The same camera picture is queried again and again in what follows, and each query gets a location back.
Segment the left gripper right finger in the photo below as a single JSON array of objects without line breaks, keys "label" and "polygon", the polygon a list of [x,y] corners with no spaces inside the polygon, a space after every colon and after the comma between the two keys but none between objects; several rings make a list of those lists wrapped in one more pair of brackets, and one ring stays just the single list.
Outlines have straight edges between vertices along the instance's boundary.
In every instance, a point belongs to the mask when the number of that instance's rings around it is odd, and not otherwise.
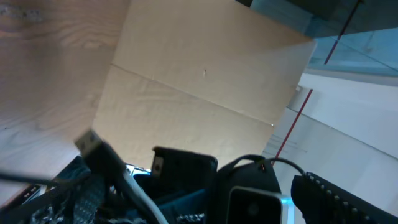
[{"label": "left gripper right finger", "polygon": [[291,197],[306,224],[389,224],[397,217],[314,173],[296,175]]}]

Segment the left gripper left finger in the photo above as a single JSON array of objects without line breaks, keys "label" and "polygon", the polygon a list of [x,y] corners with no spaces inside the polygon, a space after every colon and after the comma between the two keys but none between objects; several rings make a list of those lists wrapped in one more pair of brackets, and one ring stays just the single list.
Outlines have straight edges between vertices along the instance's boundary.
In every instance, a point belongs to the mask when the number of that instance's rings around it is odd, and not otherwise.
[{"label": "left gripper left finger", "polygon": [[1,212],[1,223],[94,223],[105,195],[106,184],[102,177],[82,177]]}]

